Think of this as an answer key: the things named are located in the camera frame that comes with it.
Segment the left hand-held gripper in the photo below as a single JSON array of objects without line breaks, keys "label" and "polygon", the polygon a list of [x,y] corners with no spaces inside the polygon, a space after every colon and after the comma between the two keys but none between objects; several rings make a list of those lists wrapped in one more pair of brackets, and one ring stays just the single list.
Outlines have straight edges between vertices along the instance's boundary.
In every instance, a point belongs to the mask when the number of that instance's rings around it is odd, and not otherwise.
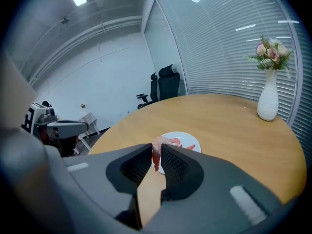
[{"label": "left hand-held gripper", "polygon": [[88,123],[73,120],[58,120],[52,106],[32,102],[21,128],[40,140],[50,138],[67,139],[76,137],[88,131]]}]

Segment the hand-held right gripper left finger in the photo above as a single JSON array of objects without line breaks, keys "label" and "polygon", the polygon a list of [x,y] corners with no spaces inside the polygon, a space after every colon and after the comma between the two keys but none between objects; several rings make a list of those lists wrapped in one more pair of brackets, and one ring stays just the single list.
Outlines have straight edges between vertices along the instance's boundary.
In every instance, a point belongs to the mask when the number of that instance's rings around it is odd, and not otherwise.
[{"label": "hand-held right gripper left finger", "polygon": [[136,230],[142,228],[137,189],[151,167],[151,144],[63,161],[92,203],[115,220]]}]

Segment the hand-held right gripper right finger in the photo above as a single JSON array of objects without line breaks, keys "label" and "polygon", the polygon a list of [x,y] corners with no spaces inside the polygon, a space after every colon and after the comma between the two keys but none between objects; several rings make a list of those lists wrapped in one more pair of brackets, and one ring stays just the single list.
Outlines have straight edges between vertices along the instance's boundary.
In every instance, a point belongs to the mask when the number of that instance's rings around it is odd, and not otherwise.
[{"label": "hand-held right gripper right finger", "polygon": [[217,157],[163,145],[161,166],[166,188],[146,234],[270,234],[293,208]]}]

